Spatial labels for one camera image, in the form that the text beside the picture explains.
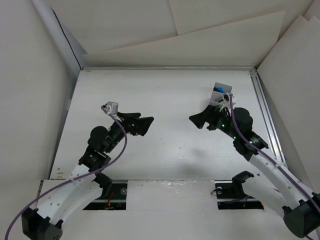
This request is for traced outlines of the blue cap highlighter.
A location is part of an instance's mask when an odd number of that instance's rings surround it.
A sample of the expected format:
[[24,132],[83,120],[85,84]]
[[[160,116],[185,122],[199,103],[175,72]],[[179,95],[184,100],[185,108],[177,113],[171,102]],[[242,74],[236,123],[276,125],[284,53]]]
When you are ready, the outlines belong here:
[[218,87],[218,88],[217,88],[217,91],[220,92],[220,93],[223,93],[223,92],[224,92],[221,87]]

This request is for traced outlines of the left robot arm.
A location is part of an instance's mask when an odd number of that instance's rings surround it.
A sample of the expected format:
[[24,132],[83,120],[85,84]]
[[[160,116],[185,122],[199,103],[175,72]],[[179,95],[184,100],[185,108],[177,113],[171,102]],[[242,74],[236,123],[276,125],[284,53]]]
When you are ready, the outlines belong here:
[[59,240],[68,220],[93,200],[107,198],[113,181],[102,171],[115,162],[108,154],[120,141],[126,145],[128,135],[144,136],[154,121],[139,112],[119,112],[110,117],[110,128],[97,126],[91,130],[87,148],[68,180],[48,190],[49,197],[36,208],[27,207],[22,212],[22,232],[30,240]]

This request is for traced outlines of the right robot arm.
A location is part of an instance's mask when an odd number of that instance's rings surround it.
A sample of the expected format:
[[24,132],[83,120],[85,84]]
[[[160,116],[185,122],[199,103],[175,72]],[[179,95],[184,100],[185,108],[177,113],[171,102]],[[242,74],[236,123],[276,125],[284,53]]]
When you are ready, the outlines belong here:
[[233,147],[265,176],[272,187],[258,176],[243,171],[232,178],[231,191],[237,197],[249,195],[266,204],[298,238],[307,238],[320,226],[320,195],[293,175],[283,163],[272,158],[268,144],[253,131],[253,118],[247,109],[219,109],[208,105],[189,120],[202,129],[220,130],[233,139]]

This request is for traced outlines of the white compartment organizer box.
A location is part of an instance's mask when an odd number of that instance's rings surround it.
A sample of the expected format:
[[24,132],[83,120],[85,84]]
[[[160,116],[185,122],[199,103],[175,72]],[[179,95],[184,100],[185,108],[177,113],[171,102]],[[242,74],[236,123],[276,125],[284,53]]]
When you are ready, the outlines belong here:
[[[223,93],[222,92],[218,92],[217,88],[222,88],[223,89]],[[211,92],[211,96],[209,99],[209,105],[212,106],[218,106],[219,107],[219,102],[221,102],[223,100],[222,96],[224,94],[227,93],[231,93],[232,92],[232,86],[231,85],[227,85],[224,83],[220,83],[220,82],[216,82],[213,86],[213,90]]]

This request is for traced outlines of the aluminium rail right side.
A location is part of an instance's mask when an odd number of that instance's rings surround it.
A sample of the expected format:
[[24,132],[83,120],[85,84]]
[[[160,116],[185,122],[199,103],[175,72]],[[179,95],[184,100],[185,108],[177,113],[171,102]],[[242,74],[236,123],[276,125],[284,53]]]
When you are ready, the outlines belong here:
[[265,93],[262,88],[261,78],[255,68],[249,71],[249,75],[262,113],[262,118],[266,128],[269,146],[276,158],[286,165],[286,158],[283,154],[282,146],[280,144],[279,137],[265,97]]

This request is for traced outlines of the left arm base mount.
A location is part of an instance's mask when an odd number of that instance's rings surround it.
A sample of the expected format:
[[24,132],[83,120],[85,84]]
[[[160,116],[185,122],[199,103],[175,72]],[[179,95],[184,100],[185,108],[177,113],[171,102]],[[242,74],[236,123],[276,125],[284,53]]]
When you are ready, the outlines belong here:
[[124,211],[127,208],[128,181],[116,180],[103,189],[99,198],[89,203],[85,211]]

